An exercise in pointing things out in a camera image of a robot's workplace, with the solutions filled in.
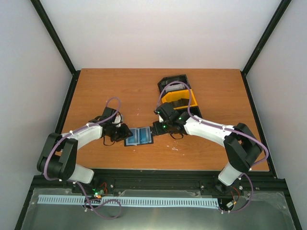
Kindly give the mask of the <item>blue VIP card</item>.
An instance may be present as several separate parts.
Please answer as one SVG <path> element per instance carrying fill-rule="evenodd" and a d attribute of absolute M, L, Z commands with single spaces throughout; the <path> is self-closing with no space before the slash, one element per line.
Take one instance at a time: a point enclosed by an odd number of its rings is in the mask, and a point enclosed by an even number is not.
<path fill-rule="evenodd" d="M 139 131 L 136 128 L 131 129 L 132 136 L 126 139 L 126 145 L 138 145 L 139 144 Z"/>
<path fill-rule="evenodd" d="M 152 142 L 151 132 L 148 127 L 140 128 L 140 144 L 148 144 Z"/>

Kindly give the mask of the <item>black cards stack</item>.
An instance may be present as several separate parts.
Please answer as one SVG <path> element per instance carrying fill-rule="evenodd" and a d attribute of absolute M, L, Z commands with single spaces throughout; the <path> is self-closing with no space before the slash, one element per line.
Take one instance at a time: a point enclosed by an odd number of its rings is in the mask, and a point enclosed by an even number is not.
<path fill-rule="evenodd" d="M 179 107 L 183 107 L 183 106 L 188 106 L 189 104 L 189 99 L 186 99 L 186 98 L 181 98 L 177 101 L 172 101 L 170 102 L 171 105 L 174 107 L 174 108 L 179 108 Z"/>

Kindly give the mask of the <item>black leather card holder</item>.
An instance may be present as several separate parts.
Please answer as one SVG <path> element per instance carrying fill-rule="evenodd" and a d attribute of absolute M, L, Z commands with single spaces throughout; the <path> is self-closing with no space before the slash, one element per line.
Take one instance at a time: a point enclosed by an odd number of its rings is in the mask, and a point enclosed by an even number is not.
<path fill-rule="evenodd" d="M 152 142 L 151 143 L 148 143 L 148 144 L 153 144 L 153 142 L 154 142 L 154 140 L 153 140 L 153 134 L 152 134 L 152 130 L 151 130 L 151 127 L 150 126 L 146 126 L 146 127 L 148 127 L 149 129 L 150 129 L 150 132 L 151 132 L 151 137 L 152 137 Z M 139 141 L 140 141 L 140 128 L 136 128 L 136 129 L 138 129 L 138 131 L 139 131 Z M 124 146 L 125 147 L 129 147 L 128 145 L 126 145 L 126 139 L 125 139 L 125 141 L 124 141 Z"/>

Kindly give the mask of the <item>yellow bin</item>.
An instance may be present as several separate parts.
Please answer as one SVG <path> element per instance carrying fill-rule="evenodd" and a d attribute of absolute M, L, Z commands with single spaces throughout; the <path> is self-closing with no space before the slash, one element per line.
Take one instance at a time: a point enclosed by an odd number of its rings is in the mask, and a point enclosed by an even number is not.
<path fill-rule="evenodd" d="M 198 106 L 193 90 L 179 90 L 167 92 L 161 99 L 162 103 L 171 103 L 174 109 L 185 109 L 188 107 Z"/>

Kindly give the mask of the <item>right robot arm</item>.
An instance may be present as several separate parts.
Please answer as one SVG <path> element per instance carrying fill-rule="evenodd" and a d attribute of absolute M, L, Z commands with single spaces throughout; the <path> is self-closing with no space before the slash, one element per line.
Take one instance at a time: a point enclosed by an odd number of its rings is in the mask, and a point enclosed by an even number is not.
<path fill-rule="evenodd" d="M 162 128 L 169 134 L 200 137 L 225 149 L 228 163 L 218 175 L 219 183 L 231 186 L 236 179 L 259 163 L 257 158 L 267 148 L 258 141 L 243 123 L 222 125 L 193 115 L 190 110 L 180 113 L 171 103 L 163 103 L 154 113 L 159 116 Z"/>

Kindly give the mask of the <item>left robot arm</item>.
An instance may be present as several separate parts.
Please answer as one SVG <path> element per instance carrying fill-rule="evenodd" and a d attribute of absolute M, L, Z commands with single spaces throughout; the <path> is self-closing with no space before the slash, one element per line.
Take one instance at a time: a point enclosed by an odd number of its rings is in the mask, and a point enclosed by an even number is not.
<path fill-rule="evenodd" d="M 37 170 L 47 180 L 80 182 L 89 193 L 96 192 L 100 181 L 94 177 L 92 169 L 76 163 L 77 151 L 101 138 L 109 137 L 111 142 L 119 142 L 133 136 L 122 120 L 118 110 L 105 107 L 100 116 L 77 130 L 49 134 L 38 159 Z"/>

